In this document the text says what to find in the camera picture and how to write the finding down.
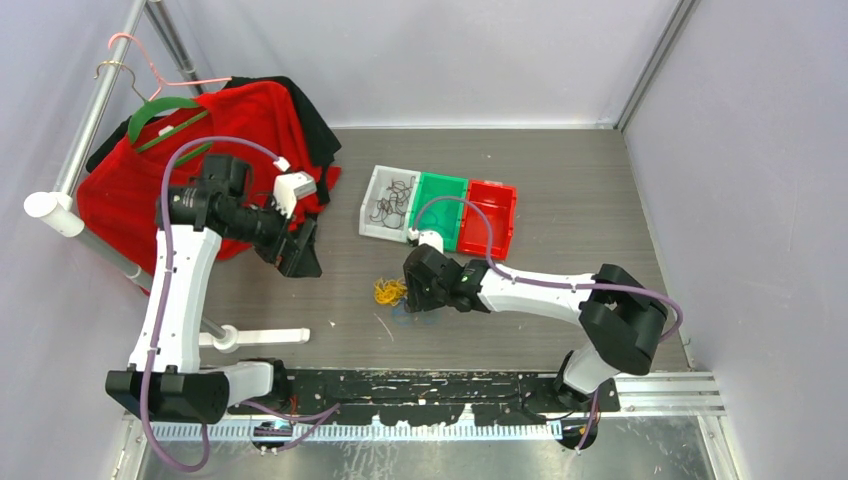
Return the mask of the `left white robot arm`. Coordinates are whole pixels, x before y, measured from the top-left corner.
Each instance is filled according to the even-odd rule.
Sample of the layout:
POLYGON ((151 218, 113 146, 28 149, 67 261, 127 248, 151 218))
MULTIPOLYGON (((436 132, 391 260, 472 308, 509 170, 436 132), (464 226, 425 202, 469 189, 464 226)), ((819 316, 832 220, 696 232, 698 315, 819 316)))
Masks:
POLYGON ((171 185, 157 202, 156 273, 136 347, 123 370, 108 373, 105 390, 127 411, 150 422, 215 424, 227 410, 254 400, 269 413, 285 409, 292 388, 282 361, 242 360, 204 368, 200 334, 211 270, 226 240, 245 242, 290 278, 317 278, 317 223, 296 230, 297 203, 317 190, 305 172, 274 163, 278 173, 261 206, 248 203, 250 165, 208 155, 199 176, 171 185))

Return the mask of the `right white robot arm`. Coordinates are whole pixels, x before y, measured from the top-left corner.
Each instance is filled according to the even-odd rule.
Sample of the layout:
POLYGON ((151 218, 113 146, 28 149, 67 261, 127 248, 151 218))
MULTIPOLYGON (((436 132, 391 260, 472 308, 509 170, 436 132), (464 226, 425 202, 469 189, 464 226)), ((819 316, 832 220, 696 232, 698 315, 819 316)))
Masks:
POLYGON ((614 264, 595 273, 554 275, 480 259, 460 264, 420 245, 404 261, 403 274, 409 312, 514 312, 581 327, 588 342, 568 354, 554 386, 558 403, 571 411, 619 373, 648 374, 668 319, 661 296, 614 264))

